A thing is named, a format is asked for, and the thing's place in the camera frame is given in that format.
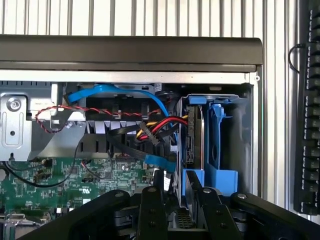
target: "metal bracket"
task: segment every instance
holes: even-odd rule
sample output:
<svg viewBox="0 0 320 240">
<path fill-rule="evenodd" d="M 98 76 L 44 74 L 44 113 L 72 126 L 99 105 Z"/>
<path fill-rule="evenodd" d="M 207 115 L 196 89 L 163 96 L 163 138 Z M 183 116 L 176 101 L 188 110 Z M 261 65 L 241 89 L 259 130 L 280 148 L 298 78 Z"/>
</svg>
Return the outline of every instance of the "metal bracket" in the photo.
<svg viewBox="0 0 320 240">
<path fill-rule="evenodd" d="M 3 160 L 26 161 L 31 152 L 32 121 L 27 120 L 27 97 L 5 95 L 0 98 L 0 139 Z"/>
</svg>

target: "motherboard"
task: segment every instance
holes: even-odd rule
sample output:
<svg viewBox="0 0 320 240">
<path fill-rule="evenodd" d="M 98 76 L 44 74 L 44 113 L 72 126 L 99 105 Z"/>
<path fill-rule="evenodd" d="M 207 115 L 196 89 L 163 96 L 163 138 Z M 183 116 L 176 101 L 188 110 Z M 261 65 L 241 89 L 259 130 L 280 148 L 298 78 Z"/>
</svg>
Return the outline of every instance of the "motherboard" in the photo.
<svg viewBox="0 0 320 240">
<path fill-rule="evenodd" d="M 0 169 L 5 174 L 0 182 L 0 202 L 5 215 L 25 214 L 41 218 L 50 214 L 54 219 L 110 190 L 120 189 L 132 195 L 150 185 L 153 180 L 152 166 L 146 165 L 143 160 L 123 154 L 113 155 L 112 158 L 77 158 L 75 162 L 73 158 L 45 160 L 48 162 L 47 167 L 37 168 L 36 162 L 12 162 L 11 166 L 16 169 L 30 168 L 17 174 L 30 182 L 42 185 L 62 181 L 71 170 L 69 178 L 56 187 L 38 188 Z M 86 167 L 100 178 L 84 168 L 82 165 L 84 161 Z"/>
</svg>

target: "yellow power wire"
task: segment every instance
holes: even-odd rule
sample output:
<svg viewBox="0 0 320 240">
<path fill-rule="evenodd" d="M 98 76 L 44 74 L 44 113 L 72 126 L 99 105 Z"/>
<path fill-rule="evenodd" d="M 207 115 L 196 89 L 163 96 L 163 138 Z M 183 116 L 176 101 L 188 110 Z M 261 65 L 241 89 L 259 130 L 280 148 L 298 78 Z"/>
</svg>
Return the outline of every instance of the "yellow power wire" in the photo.
<svg viewBox="0 0 320 240">
<path fill-rule="evenodd" d="M 187 118 L 188 118 L 188 115 L 184 115 L 182 118 L 183 118 L 183 119 L 187 119 Z M 157 123 L 158 123 L 158 121 L 151 121 L 151 122 L 148 122 L 148 123 L 146 124 L 146 126 L 147 126 L 147 127 L 153 126 L 153 125 L 155 125 L 155 124 L 157 124 Z M 136 138 L 139 138 L 142 133 L 143 133 L 143 131 L 142 131 L 142 129 L 140 129 L 140 131 L 138 131 L 138 133 L 136 134 L 135 137 L 136 137 Z"/>
</svg>

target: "green circuit board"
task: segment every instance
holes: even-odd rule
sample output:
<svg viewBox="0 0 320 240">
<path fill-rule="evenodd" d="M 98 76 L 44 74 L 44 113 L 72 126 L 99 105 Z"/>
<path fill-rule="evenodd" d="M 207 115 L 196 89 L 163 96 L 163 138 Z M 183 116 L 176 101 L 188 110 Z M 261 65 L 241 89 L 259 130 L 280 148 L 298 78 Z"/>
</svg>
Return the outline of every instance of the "green circuit board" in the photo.
<svg viewBox="0 0 320 240">
<path fill-rule="evenodd" d="M 17 172 L 32 182 L 39 169 L 50 174 L 38 184 L 55 184 L 62 181 L 72 167 L 72 158 L 51 158 L 52 166 Z M 36 188 L 21 182 L 9 174 L 0 182 L 0 201 L 6 214 L 23 213 L 42 215 L 52 208 L 78 208 L 98 196 L 115 189 L 129 192 L 131 195 L 150 185 L 154 169 L 142 160 L 118 155 L 113 158 L 91 159 L 87 167 L 101 176 L 92 176 L 81 166 L 82 159 L 76 159 L 70 178 L 62 185 L 52 188 Z M 32 167 L 38 163 L 14 162 L 15 168 Z"/>
</svg>

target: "corrugated metal panel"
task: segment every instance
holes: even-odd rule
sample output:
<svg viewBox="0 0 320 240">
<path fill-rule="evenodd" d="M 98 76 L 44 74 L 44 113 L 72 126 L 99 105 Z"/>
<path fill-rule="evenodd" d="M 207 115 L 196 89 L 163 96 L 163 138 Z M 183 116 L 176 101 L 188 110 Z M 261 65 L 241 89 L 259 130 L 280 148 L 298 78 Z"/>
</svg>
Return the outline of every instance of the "corrugated metal panel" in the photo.
<svg viewBox="0 0 320 240">
<path fill-rule="evenodd" d="M 288 51 L 296 39 L 297 1 L 0 0 L 0 32 L 260 38 L 265 50 L 263 197 L 290 209 L 297 76 L 288 68 Z"/>
</svg>

